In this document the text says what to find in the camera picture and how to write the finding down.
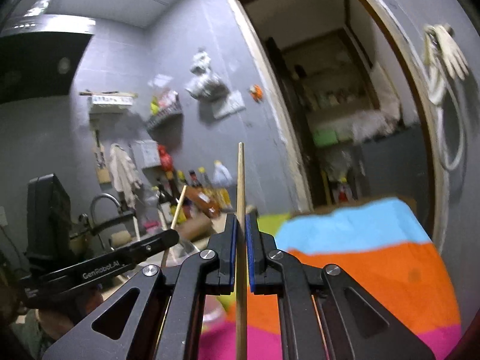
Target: pink stripe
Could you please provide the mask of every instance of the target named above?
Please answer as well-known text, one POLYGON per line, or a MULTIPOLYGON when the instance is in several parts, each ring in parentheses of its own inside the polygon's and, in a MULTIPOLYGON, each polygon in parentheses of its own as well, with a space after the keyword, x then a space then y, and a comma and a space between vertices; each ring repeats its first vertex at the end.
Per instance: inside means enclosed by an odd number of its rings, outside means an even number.
MULTIPOLYGON (((281 360, 282 343, 280 336, 256 327, 247 327, 248 360, 281 360)), ((200 336, 198 360, 235 359, 235 323, 222 325, 200 336)))
POLYGON ((418 337, 430 347, 437 360, 443 360, 460 341, 462 329, 460 325, 441 327, 418 337))

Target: light blue stripe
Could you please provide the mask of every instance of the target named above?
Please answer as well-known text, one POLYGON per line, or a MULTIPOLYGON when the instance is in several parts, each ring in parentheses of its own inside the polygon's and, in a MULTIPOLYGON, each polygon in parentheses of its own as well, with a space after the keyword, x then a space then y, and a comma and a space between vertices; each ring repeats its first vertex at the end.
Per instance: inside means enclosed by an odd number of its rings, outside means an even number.
POLYGON ((397 198, 340 208, 330 215, 299 216, 282 225, 275 241, 279 249, 305 254, 361 252, 403 242, 431 242, 410 208, 397 198))

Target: orange stripe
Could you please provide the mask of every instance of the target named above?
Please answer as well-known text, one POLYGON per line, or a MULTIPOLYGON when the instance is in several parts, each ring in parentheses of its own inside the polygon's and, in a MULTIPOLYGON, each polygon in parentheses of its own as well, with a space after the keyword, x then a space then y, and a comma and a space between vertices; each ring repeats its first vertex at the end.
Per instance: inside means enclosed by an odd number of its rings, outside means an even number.
MULTIPOLYGON (((433 244, 406 243, 364 253, 290 253, 311 266, 338 264, 415 334, 460 323, 452 283, 433 244)), ((247 302, 249 325, 280 334, 275 295, 249 292, 247 302)), ((234 305, 227 318, 235 321, 234 305)))

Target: colorful striped tablecloth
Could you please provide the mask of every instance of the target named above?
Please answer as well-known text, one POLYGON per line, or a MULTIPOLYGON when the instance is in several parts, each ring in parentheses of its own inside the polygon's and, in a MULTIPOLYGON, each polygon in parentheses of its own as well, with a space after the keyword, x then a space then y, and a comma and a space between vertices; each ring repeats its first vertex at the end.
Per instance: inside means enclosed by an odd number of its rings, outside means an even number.
MULTIPOLYGON (((446 268, 409 207, 396 198, 330 215, 283 223, 277 247, 302 263, 346 270, 395 317, 444 359, 461 337, 460 314, 446 268)), ((235 358, 235 305, 227 321, 202 334, 199 358, 235 358)), ((248 359, 282 359, 276 295, 248 293, 248 359)))

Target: triangular cutout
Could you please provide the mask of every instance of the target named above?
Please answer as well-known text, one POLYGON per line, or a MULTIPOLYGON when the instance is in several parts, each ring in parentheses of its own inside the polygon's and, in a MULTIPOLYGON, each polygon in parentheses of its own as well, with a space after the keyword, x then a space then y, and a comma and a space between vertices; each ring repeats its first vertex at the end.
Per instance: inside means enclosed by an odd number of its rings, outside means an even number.
POLYGON ((355 324, 363 338, 373 337, 388 328, 388 322, 353 288, 347 287, 344 291, 355 324))
POLYGON ((131 310, 140 294, 138 288, 132 288, 92 323, 92 329, 118 340, 123 333, 131 310))

